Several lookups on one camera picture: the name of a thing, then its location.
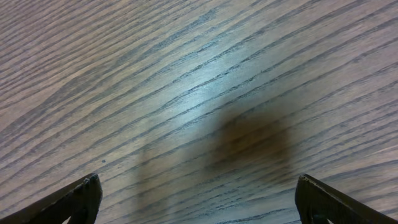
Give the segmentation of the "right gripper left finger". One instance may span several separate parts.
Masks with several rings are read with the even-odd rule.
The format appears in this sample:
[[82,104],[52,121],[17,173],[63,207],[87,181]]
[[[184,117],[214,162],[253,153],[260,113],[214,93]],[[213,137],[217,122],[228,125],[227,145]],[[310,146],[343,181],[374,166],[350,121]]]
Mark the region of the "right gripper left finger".
[[18,212],[1,224],[94,224],[102,199],[98,174],[88,174]]

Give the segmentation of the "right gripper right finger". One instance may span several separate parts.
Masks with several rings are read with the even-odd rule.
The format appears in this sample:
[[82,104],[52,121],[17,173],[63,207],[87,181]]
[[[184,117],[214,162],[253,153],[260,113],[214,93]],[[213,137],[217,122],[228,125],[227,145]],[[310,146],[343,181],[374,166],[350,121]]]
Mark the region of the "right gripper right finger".
[[307,174],[298,178],[295,204],[303,224],[397,224],[397,220]]

